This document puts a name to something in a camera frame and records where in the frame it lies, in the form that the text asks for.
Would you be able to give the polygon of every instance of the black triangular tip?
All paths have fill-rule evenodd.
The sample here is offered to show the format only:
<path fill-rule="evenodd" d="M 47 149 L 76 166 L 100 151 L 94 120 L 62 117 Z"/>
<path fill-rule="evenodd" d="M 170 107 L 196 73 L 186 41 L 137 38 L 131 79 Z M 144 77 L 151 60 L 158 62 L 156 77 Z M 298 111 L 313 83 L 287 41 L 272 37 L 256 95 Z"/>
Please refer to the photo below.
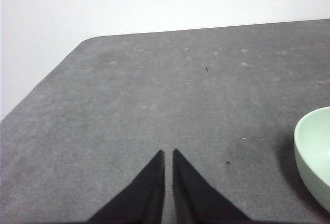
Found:
<path fill-rule="evenodd" d="M 173 151 L 173 195 L 178 223 L 250 220 L 210 186 L 178 149 Z"/>
<path fill-rule="evenodd" d="M 132 183 L 89 221 L 160 223 L 164 194 L 164 152 L 160 150 Z"/>

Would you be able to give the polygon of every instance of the gray table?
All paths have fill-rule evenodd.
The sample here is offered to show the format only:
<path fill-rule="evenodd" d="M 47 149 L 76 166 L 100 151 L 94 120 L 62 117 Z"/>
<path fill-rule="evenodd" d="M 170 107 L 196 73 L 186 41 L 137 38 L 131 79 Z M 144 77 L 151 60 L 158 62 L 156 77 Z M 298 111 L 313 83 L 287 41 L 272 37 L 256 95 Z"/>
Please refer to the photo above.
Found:
<path fill-rule="evenodd" d="M 293 155 L 329 45 L 330 20 L 83 41 L 1 123 L 2 223 L 86 220 L 158 149 L 174 223 L 174 148 L 254 219 L 329 223 Z"/>

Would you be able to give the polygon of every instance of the light green bowl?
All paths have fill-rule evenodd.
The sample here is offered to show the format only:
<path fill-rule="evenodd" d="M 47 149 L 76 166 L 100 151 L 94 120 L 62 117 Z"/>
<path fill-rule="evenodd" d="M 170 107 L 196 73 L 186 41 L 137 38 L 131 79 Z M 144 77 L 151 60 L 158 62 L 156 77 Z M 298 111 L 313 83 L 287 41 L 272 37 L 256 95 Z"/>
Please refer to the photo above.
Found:
<path fill-rule="evenodd" d="M 298 171 L 315 199 L 330 212 L 330 107 L 303 116 L 294 130 Z"/>

